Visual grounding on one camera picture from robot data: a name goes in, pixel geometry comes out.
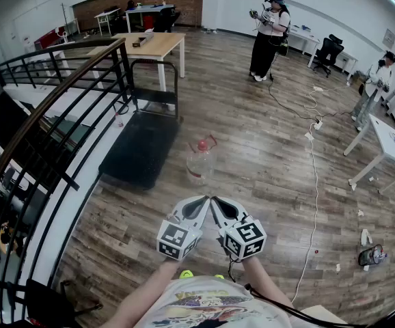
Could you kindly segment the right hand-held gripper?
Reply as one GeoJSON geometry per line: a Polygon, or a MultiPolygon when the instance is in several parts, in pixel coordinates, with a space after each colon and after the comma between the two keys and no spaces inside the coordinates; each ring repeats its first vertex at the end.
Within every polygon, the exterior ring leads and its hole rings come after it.
{"type": "Polygon", "coordinates": [[[230,198],[214,196],[210,208],[215,223],[221,228],[222,247],[234,260],[244,260],[264,249],[267,234],[259,220],[244,206],[230,198]]]}

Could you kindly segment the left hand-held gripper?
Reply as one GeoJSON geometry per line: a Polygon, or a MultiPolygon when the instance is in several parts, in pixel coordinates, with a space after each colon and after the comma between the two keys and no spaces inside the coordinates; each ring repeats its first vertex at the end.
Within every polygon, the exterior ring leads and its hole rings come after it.
{"type": "Polygon", "coordinates": [[[156,250],[173,260],[183,260],[197,246],[202,236],[199,229],[202,228],[209,207],[210,198],[207,195],[179,201],[167,216],[169,221],[163,220],[161,224],[156,238],[156,250]]]}

